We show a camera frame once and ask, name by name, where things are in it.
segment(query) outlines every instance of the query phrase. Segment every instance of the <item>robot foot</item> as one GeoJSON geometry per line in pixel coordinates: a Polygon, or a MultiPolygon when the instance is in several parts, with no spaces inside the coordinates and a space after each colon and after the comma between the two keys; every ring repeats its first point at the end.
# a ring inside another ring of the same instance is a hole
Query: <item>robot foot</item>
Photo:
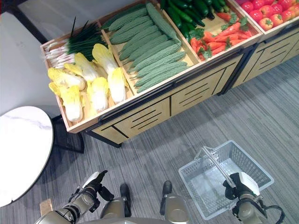
{"type": "Polygon", "coordinates": [[[123,183],[120,187],[121,197],[126,198],[125,201],[125,217],[131,217],[131,195],[130,189],[126,183],[123,183]]]}
{"type": "Polygon", "coordinates": [[[162,201],[160,205],[160,215],[163,216],[165,214],[165,195],[172,193],[172,183],[170,181],[165,181],[162,190],[162,201]]]}

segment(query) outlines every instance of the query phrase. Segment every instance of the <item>robot leg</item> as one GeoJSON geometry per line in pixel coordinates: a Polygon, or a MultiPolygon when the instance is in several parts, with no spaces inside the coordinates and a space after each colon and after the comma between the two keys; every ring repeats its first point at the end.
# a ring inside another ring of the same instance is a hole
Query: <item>robot leg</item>
{"type": "Polygon", "coordinates": [[[190,215],[187,205],[183,197],[174,195],[172,192],[172,184],[166,181],[163,186],[163,198],[160,206],[160,214],[165,219],[176,224],[189,224],[190,215]]]}
{"type": "Polygon", "coordinates": [[[108,202],[101,213],[100,218],[124,218],[131,217],[131,196],[127,184],[120,187],[121,197],[108,202]]]}

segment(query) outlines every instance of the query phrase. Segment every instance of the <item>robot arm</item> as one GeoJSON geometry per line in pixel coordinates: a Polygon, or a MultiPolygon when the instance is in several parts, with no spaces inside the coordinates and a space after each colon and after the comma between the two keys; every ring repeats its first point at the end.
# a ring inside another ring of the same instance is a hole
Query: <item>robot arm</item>
{"type": "Polygon", "coordinates": [[[107,171],[95,172],[83,188],[77,189],[69,199],[69,203],[62,209],[51,211],[38,219],[35,224],[76,224],[87,212],[94,212],[100,205],[97,199],[97,192],[106,201],[112,201],[114,195],[107,188],[102,186],[101,181],[107,171]]]}
{"type": "Polygon", "coordinates": [[[234,173],[230,177],[234,181],[236,187],[232,188],[227,181],[223,183],[225,189],[225,197],[229,200],[239,198],[236,206],[233,208],[233,214],[244,224],[267,224],[267,209],[281,210],[281,216],[276,224],[282,223],[285,213],[277,205],[265,206],[262,196],[258,189],[257,183],[246,173],[234,173]]]}

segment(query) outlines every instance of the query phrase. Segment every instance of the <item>black cable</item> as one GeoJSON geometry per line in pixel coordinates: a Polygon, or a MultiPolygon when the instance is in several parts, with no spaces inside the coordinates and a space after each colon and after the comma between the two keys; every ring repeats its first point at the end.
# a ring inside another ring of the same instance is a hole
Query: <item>black cable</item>
{"type": "Polygon", "coordinates": [[[261,207],[265,210],[267,210],[267,209],[278,209],[278,210],[280,210],[281,214],[280,214],[279,220],[276,222],[276,224],[280,224],[280,223],[283,222],[283,220],[285,218],[285,212],[281,207],[279,207],[278,205],[265,206],[262,200],[259,200],[258,202],[261,204],[261,207]]]}

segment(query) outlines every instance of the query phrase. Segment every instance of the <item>wooden produce crate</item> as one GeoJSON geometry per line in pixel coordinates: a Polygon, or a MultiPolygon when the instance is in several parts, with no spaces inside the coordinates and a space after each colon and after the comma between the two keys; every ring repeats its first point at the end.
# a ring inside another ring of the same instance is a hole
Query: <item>wooden produce crate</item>
{"type": "Polygon", "coordinates": [[[260,30],[260,32],[263,34],[261,39],[259,40],[259,42],[262,42],[264,40],[269,39],[270,37],[273,37],[277,34],[279,34],[279,32],[281,32],[282,30],[284,30],[285,28],[289,28],[291,26],[295,26],[296,24],[299,24],[299,16],[284,22],[283,24],[280,24],[277,27],[274,27],[268,31],[265,31],[263,28],[261,28],[261,26],[254,21],[251,16],[235,1],[235,0],[230,0],[231,4],[234,5],[240,12],[242,12],[243,14],[245,14],[251,21],[252,23],[258,27],[258,29],[260,30]]]}
{"type": "MultiPolygon", "coordinates": [[[[236,13],[236,15],[239,18],[243,18],[244,16],[246,16],[246,14],[243,11],[239,10],[238,6],[236,6],[235,4],[232,4],[230,0],[225,0],[225,2],[226,2],[226,5],[231,10],[231,12],[236,13]]],[[[186,44],[189,47],[190,51],[192,51],[194,53],[194,55],[196,55],[197,59],[201,62],[201,60],[197,56],[196,52],[191,48],[190,44],[184,38],[184,36],[180,32],[180,30],[173,23],[170,16],[167,14],[167,12],[165,10],[163,10],[163,15],[169,21],[169,23],[175,28],[176,32],[179,33],[180,37],[184,40],[184,42],[186,42],[186,44]]],[[[223,19],[219,18],[216,15],[216,13],[214,13],[214,15],[215,15],[215,18],[213,20],[210,20],[208,18],[204,18],[202,20],[206,25],[205,27],[201,27],[201,26],[197,26],[197,27],[198,28],[204,28],[205,31],[209,31],[213,35],[217,35],[218,33],[220,33],[221,32],[221,26],[226,25],[227,22],[225,22],[223,19]]],[[[220,60],[220,59],[226,57],[227,55],[230,55],[233,51],[244,49],[244,48],[249,47],[249,46],[253,45],[254,43],[258,42],[262,38],[262,32],[259,31],[259,28],[251,20],[248,20],[247,25],[248,25],[249,31],[252,33],[251,38],[248,38],[247,40],[245,40],[245,41],[243,41],[239,44],[236,44],[235,46],[233,46],[233,47],[231,47],[231,48],[229,48],[229,49],[227,49],[227,50],[225,50],[225,51],[223,51],[219,54],[216,54],[216,55],[212,56],[211,58],[209,58],[209,59],[207,59],[203,62],[210,62],[211,60],[212,61],[220,60]]]]}
{"type": "Polygon", "coordinates": [[[299,26],[278,38],[259,43],[236,79],[236,87],[299,54],[299,26]]]}
{"type": "MultiPolygon", "coordinates": [[[[141,2],[145,3],[145,0],[134,2],[98,19],[96,22],[100,26],[117,13],[141,2]]],[[[155,0],[152,0],[151,2],[159,9],[159,4],[155,0]]],[[[182,61],[187,62],[190,67],[137,94],[136,88],[134,87],[136,80],[131,79],[132,75],[127,73],[130,64],[128,63],[124,65],[119,60],[118,51],[121,49],[122,45],[112,45],[114,57],[118,65],[123,68],[125,78],[129,84],[129,88],[127,89],[127,99],[115,105],[113,100],[109,98],[109,108],[97,114],[93,114],[90,112],[89,100],[86,94],[83,93],[86,101],[84,118],[80,122],[70,122],[66,119],[62,100],[57,97],[57,102],[68,132],[78,133],[80,131],[85,131],[87,134],[103,140],[108,144],[119,146],[124,140],[161,123],[171,116],[214,94],[219,93],[243,56],[242,49],[257,42],[261,36],[258,29],[253,24],[250,24],[249,27],[254,34],[253,37],[202,62],[174,23],[170,20],[166,12],[160,10],[159,12],[177,32],[177,36],[182,42],[180,50],[186,52],[186,56],[182,61]]],[[[105,30],[102,30],[101,32],[105,41],[110,44],[109,37],[111,32],[106,32],[105,30]]],[[[50,44],[66,39],[69,36],[70,35],[65,35],[45,43],[41,46],[42,51],[45,52],[50,44]]],[[[46,66],[47,68],[51,67],[48,60],[46,60],[46,66]]]]}

